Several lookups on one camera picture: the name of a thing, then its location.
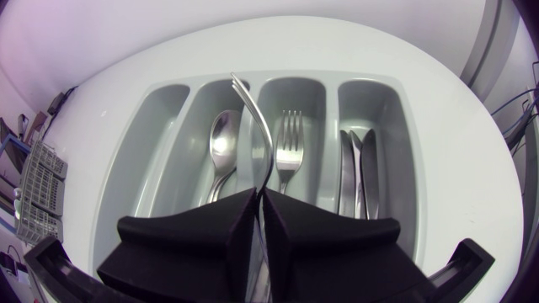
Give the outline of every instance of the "fork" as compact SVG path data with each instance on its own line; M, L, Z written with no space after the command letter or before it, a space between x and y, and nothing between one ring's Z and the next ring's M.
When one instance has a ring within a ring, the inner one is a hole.
M283 110L283 118L280 124L277 145L275 148L275 162L277 173L280 179L279 191L284 194L286 185L292 176L300 169L303 161L303 118L299 111L299 117L294 110L292 122L292 112L286 113Z

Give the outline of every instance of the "butter knife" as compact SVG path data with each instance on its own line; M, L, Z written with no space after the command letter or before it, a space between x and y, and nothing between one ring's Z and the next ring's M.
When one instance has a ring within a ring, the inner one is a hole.
M339 215L355 217L355 174L352 144L346 131L340 131Z
M378 219L380 209L380 187L378 184L378 157L376 155L376 134L369 130L363 139L361 149L361 181L365 195L367 220Z
M350 141L352 142L352 152L354 154L354 175L355 175L355 213L354 218L356 219L366 219L366 205L365 197L363 196L363 184L361 183L361 148L362 143L360 138L350 131L348 133L350 136Z

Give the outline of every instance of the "cutlery tray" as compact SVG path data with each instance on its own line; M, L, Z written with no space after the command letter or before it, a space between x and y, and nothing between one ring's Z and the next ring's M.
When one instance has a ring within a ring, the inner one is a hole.
M237 72L268 124L274 144L283 110L301 110L302 166L286 194L337 212L340 182L340 130L361 140L376 132L380 218L399 221L399 246L414 258L417 247L422 167L414 119L398 80L361 73L324 71ZM92 268L120 243L116 223L125 215L174 215L203 205L213 180L209 153L214 119L225 109L242 112L237 171L220 198L259 187L266 169L259 127L232 89L228 74L157 83L141 96L125 128L104 182L95 223ZM278 190L274 171L268 187Z

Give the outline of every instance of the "fork tines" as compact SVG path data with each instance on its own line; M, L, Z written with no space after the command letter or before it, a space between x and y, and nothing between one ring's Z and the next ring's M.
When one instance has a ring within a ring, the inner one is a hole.
M299 145L303 143L303 118L302 112L296 112L283 110L283 117L279 129L279 137L277 139L277 145L282 145L282 149L289 151L294 149L297 151Z

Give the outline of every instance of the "wire rack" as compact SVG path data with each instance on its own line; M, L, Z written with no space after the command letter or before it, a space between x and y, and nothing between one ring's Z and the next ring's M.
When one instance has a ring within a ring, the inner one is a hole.
M23 202L30 202L53 215L62 215L64 183L42 166L32 154L27 157L26 162L28 167L21 186Z
M66 178L67 163L61 160L45 143L37 141L32 146L32 154L41 165L51 170L58 178Z
M16 220L15 224L17 237L33 245L48 236L60 242L64 240L61 221L29 202L22 202L20 220Z
M67 165L61 162L56 165L55 157L48 146L37 141L24 162L19 218L15 220L15 225L17 237L30 244L36 244L48 236L63 241L62 223L54 215L63 213L65 186L49 167L58 170L61 167L64 171Z

